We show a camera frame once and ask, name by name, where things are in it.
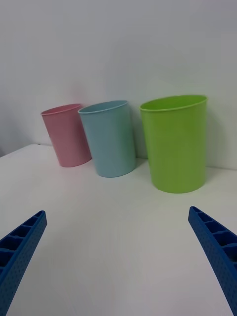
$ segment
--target pink cup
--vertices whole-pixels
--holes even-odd
[[[68,104],[41,113],[62,167],[74,167],[91,160],[84,129],[78,115],[81,104]]]

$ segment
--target table surface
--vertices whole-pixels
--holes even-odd
[[[188,223],[195,205],[237,232],[237,171],[186,194],[157,190],[146,160],[118,178],[62,168],[51,146],[0,159],[0,237],[39,210],[48,226],[8,316],[231,316]]]

